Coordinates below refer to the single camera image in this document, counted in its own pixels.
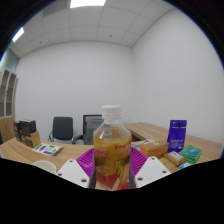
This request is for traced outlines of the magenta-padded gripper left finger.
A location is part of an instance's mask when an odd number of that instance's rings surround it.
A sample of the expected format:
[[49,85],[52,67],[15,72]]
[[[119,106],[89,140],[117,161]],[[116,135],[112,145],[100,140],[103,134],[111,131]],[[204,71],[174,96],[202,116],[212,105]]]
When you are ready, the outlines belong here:
[[77,159],[68,159],[58,170],[57,176],[83,188],[94,189],[96,186],[94,149],[89,149]]

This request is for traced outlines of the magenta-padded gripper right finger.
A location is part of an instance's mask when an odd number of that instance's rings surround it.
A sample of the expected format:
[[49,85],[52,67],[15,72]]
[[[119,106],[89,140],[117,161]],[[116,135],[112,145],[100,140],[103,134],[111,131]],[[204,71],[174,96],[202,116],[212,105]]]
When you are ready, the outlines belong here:
[[129,167],[131,189],[141,188],[170,174],[171,172],[157,157],[147,157],[138,149],[131,148]]

